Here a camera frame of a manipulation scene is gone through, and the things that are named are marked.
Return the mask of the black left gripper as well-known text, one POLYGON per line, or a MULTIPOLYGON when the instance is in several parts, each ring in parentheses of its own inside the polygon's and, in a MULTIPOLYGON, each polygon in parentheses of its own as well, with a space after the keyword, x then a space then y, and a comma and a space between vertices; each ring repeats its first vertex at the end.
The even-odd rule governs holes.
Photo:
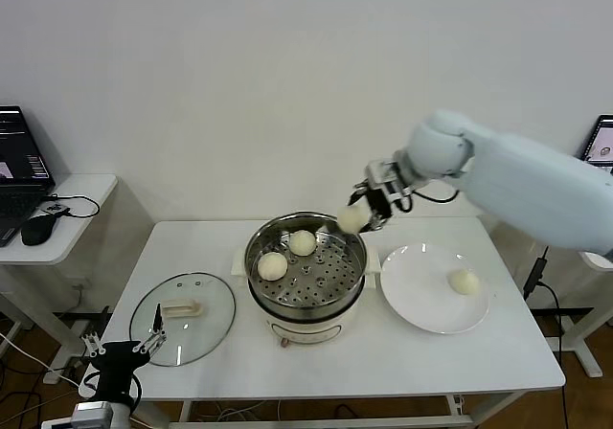
POLYGON ((91 365, 96 369, 98 382, 92 400, 137 406, 142 386, 135 371, 149 362, 149 353, 157 352, 166 342, 161 306, 157 305, 148 337, 141 341, 108 342, 98 335, 84 335, 87 355, 94 356, 91 365))

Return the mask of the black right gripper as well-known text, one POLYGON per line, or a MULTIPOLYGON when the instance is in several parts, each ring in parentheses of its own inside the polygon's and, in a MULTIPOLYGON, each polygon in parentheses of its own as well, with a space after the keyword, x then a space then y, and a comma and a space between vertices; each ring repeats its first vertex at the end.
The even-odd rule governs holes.
POLYGON ((397 187, 396 183, 386 182, 369 188, 367 183, 358 183, 353 186, 348 205, 355 204, 365 194, 371 210, 371 217, 360 229, 360 233, 379 231, 395 212, 407 212, 407 195, 397 187))

